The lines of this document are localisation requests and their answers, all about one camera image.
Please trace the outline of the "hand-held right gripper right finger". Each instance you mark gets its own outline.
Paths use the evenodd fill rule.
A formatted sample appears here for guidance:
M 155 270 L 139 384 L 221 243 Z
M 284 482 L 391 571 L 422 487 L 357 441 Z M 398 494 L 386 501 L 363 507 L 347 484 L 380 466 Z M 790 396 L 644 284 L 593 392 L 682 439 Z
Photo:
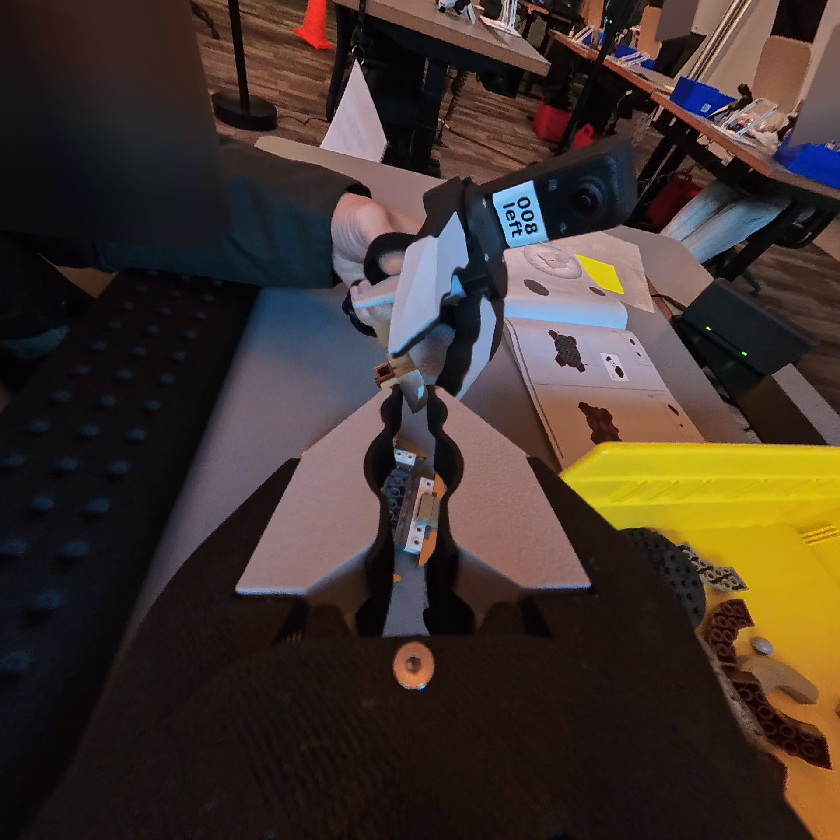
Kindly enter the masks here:
M 525 452 L 437 387 L 426 405 L 444 482 L 425 564 L 432 635 L 468 635 L 492 607 L 592 583 Z

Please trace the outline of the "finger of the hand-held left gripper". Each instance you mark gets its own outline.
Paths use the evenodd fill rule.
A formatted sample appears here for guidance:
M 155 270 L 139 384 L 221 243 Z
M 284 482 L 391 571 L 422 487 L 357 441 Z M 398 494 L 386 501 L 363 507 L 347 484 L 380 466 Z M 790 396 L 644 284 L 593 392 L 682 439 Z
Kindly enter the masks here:
M 388 352 L 405 355 L 439 321 L 454 274 L 469 263 L 464 224 L 457 212 L 427 219 L 431 226 L 407 248 L 397 284 Z
M 501 342 L 505 302 L 474 294 L 444 304 L 430 338 L 443 342 L 443 361 L 435 368 L 435 387 L 454 398 L 467 393 Z

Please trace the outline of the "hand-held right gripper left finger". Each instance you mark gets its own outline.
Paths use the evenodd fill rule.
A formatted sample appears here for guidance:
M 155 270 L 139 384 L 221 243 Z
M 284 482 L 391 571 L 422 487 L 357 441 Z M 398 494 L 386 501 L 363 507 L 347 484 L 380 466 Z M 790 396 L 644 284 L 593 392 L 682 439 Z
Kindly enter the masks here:
M 302 454 L 236 584 L 239 595 L 335 606 L 357 634 L 383 634 L 395 546 L 382 487 L 402 419 L 400 389 L 385 389 Z

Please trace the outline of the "toy brick model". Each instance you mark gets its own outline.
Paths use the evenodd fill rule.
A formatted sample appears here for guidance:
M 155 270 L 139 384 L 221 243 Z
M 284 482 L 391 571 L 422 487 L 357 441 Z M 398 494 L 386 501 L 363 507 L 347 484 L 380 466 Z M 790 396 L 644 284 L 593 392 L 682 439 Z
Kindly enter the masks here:
M 443 479 L 432 473 L 430 461 L 412 444 L 397 439 L 394 466 L 381 493 L 390 519 L 395 550 L 423 568 L 438 539 L 439 510 L 446 492 Z

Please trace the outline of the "small brown and tan brick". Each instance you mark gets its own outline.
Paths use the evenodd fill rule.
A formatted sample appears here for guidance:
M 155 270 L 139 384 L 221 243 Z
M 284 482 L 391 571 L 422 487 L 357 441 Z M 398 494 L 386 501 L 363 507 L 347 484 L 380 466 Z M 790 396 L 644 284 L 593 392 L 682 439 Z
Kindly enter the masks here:
M 388 355 L 385 362 L 376 365 L 374 382 L 381 389 L 399 387 L 412 413 L 418 413 L 426 405 L 427 389 L 423 375 L 407 353 L 397 357 Z

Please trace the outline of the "yellow plastic bin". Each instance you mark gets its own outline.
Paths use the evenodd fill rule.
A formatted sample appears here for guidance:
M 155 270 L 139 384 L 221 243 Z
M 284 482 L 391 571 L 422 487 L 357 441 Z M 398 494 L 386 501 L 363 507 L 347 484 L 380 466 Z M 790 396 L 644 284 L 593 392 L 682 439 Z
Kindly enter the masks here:
M 814 838 L 838 838 L 838 448 L 796 445 L 596 446 L 563 480 L 617 529 L 657 531 L 689 555 L 707 610 L 742 598 L 774 657 L 819 689 L 814 706 L 775 690 L 771 703 L 827 737 L 822 770 L 772 749 L 786 795 Z

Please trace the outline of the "pile of brown toy bricks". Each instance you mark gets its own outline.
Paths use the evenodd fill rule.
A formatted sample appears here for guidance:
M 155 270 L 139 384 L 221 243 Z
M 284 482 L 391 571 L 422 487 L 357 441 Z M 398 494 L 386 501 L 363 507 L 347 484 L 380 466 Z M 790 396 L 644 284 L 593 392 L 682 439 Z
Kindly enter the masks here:
M 751 655 L 739 655 L 742 630 L 755 622 L 742 598 L 728 598 L 707 610 L 700 640 L 729 706 L 746 737 L 760 750 L 778 749 L 822 770 L 833 762 L 827 737 L 816 726 L 778 710 L 769 693 L 779 690 L 798 704 L 814 706 L 819 689 L 792 667 L 774 657 L 764 637 L 752 637 Z

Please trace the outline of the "open instruction booklet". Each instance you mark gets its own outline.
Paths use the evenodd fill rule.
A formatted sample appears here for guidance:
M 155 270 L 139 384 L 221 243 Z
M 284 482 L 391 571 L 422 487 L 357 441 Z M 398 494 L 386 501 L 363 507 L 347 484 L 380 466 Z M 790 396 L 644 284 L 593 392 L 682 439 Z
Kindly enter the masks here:
M 599 288 L 575 254 L 614 265 L 625 294 Z M 627 330 L 631 312 L 655 309 L 635 244 L 585 234 L 504 259 L 506 341 L 562 468 L 602 444 L 704 441 Z

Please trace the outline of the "white hanging paper sheet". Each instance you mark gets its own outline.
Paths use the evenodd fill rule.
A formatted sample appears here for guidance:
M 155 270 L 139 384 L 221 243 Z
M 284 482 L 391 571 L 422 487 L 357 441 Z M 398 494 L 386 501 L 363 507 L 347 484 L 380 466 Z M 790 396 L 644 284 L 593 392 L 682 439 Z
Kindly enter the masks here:
M 343 90 L 320 149 L 382 163 L 387 139 L 358 61 Z

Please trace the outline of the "black studded mat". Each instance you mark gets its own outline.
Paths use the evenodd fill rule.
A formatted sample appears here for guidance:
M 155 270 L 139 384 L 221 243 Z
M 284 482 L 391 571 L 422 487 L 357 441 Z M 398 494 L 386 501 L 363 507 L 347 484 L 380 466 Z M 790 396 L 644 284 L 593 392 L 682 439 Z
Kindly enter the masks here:
M 117 275 L 2 412 L 2 838 L 88 725 L 258 294 Z

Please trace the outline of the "grey work table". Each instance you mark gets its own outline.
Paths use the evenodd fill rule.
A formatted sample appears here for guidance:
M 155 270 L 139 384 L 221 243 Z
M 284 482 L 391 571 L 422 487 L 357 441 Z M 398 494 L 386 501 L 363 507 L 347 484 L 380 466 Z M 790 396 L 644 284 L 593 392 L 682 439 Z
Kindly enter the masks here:
M 525 71 L 548 74 L 548 61 L 523 37 L 504 35 L 479 17 L 471 24 L 435 2 L 336 1 L 334 12 L 327 119 L 358 60 L 390 147 L 385 160 L 413 172 L 440 175 L 432 151 L 448 70 L 477 74 L 489 90 L 512 98 Z

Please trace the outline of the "black box with green lights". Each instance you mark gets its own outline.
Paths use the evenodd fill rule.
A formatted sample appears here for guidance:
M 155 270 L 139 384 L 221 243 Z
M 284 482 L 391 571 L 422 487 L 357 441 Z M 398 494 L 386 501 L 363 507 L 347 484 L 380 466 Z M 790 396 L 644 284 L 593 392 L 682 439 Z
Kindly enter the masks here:
M 712 281 L 689 305 L 658 297 L 674 310 L 670 324 L 694 361 L 728 396 L 745 393 L 817 346 L 723 279 Z

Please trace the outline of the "black pole stand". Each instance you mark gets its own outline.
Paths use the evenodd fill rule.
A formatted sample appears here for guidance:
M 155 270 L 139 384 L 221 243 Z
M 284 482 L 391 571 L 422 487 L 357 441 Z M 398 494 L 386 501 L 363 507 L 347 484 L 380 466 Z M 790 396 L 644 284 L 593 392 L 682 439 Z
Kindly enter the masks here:
M 277 108 L 249 93 L 239 1 L 227 1 L 238 89 L 212 93 L 213 113 L 221 122 L 240 130 L 268 132 L 277 127 Z

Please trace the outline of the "blue storage bin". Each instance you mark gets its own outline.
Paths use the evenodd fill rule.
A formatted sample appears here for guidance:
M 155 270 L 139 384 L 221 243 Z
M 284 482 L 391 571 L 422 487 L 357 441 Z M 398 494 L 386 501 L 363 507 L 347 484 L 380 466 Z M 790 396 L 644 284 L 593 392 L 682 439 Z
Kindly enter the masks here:
M 780 145 L 773 158 L 789 172 L 839 189 L 839 150 L 831 143 Z
M 687 77 L 677 80 L 669 99 L 676 106 L 703 119 L 711 119 L 715 113 L 735 102 L 735 98 L 717 88 Z

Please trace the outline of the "tan chair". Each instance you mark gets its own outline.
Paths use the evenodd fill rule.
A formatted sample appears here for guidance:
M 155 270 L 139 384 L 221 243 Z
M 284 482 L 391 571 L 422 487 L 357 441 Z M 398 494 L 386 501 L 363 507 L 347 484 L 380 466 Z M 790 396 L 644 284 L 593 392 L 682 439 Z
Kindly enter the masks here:
M 767 99 L 779 112 L 792 112 L 812 58 L 812 44 L 772 35 L 764 43 L 750 87 L 753 98 Z

